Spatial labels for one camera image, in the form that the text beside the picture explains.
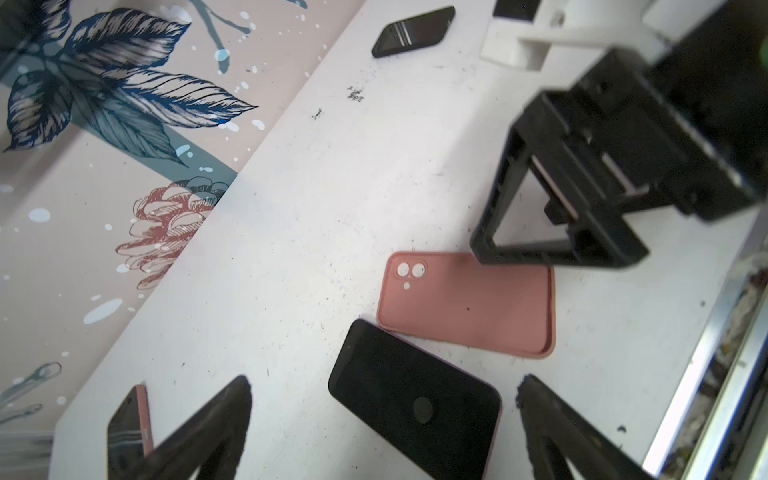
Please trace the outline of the pink phone case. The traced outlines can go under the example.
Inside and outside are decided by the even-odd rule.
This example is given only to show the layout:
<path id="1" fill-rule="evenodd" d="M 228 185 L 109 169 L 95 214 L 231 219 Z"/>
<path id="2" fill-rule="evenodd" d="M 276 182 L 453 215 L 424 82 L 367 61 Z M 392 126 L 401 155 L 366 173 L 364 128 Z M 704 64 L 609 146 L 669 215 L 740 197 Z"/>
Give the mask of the pink phone case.
<path id="1" fill-rule="evenodd" d="M 385 267 L 377 321 L 422 339 L 545 358 L 556 344 L 554 272 L 486 266 L 471 253 L 396 252 Z"/>

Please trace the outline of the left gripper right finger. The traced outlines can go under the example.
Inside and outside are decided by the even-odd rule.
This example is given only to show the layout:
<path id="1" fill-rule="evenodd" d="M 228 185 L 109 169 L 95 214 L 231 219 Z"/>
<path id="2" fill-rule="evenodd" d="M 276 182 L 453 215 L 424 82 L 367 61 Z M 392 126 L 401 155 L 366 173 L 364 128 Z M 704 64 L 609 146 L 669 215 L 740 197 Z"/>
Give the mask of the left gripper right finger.
<path id="1" fill-rule="evenodd" d="M 536 376 L 524 377 L 516 404 L 536 480 L 651 477 Z"/>

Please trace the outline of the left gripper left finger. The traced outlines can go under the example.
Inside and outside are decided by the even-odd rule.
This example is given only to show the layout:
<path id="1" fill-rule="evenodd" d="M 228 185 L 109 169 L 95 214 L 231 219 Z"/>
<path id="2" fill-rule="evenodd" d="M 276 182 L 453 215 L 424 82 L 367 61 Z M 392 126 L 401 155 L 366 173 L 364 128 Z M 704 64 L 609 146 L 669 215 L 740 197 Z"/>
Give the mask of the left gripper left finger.
<path id="1" fill-rule="evenodd" d="M 233 479 L 252 410 L 251 384 L 235 377 L 159 447 L 132 461 L 119 479 Z"/>

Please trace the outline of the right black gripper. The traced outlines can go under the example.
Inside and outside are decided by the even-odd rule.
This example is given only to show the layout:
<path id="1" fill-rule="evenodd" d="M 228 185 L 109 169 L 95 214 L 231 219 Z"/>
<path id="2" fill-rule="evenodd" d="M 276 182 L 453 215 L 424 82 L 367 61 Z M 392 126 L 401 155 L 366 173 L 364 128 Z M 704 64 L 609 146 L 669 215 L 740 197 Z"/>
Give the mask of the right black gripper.
<path id="1" fill-rule="evenodd" d="M 470 246 L 484 265 L 628 267 L 648 249 L 622 218 L 607 156 L 704 221 L 767 199 L 767 4 L 727 1 L 652 66 L 609 50 L 568 91 L 536 95 L 513 122 Z M 527 175 L 562 240 L 494 236 Z"/>

